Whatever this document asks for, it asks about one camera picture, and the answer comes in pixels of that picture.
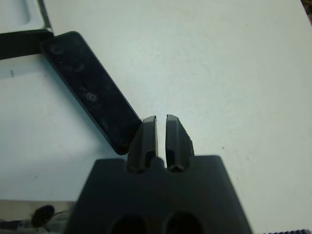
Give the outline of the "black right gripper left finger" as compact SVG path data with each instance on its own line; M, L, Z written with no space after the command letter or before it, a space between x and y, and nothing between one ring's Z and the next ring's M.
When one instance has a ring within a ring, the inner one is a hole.
M130 144L127 157L127 171L143 173L154 158L158 157L158 139L156 116L143 120L133 141Z

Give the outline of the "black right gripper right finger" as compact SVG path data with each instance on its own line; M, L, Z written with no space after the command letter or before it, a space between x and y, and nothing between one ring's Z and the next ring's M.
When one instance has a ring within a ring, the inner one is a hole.
M166 118L165 153L168 171L185 171L195 155L190 136L174 115Z

